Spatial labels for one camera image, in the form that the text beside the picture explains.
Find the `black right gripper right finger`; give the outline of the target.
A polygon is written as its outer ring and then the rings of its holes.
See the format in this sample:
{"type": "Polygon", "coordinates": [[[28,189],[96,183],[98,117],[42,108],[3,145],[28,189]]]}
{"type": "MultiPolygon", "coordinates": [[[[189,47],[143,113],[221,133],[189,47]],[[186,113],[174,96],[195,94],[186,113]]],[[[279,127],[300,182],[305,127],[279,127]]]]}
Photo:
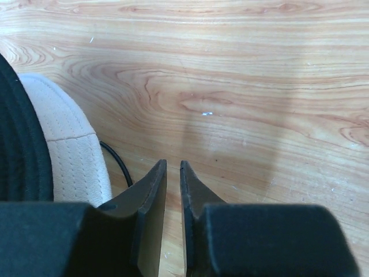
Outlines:
{"type": "Polygon", "coordinates": [[[336,218],[320,205],[229,204],[180,164],[187,276],[359,276],[336,218]]]}

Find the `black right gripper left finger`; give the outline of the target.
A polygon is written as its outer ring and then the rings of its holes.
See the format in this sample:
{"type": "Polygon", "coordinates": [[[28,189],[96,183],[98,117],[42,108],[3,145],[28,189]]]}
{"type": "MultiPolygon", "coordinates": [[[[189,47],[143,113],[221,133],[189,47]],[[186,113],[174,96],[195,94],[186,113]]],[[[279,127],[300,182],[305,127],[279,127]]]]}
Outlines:
{"type": "Polygon", "coordinates": [[[2,276],[157,276],[167,162],[99,207],[2,202],[2,276]]]}

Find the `black pink-lined hat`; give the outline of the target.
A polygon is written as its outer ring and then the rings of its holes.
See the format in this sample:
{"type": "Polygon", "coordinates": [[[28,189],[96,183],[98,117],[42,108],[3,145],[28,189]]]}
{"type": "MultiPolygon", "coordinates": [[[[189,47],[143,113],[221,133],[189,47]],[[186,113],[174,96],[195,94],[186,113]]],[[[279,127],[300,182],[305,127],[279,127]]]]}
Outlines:
{"type": "Polygon", "coordinates": [[[1,58],[1,201],[53,201],[50,154],[18,75],[1,58]]]}

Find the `beige bucket hat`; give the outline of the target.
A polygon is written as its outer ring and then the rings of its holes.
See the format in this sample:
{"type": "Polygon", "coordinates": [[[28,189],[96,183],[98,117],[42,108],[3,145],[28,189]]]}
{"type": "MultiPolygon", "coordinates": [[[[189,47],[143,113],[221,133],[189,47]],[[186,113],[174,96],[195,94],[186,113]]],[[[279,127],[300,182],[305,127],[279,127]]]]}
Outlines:
{"type": "Polygon", "coordinates": [[[98,207],[112,199],[97,134],[79,105],[56,83],[32,73],[19,75],[42,127],[52,164],[54,200],[98,207]]]}

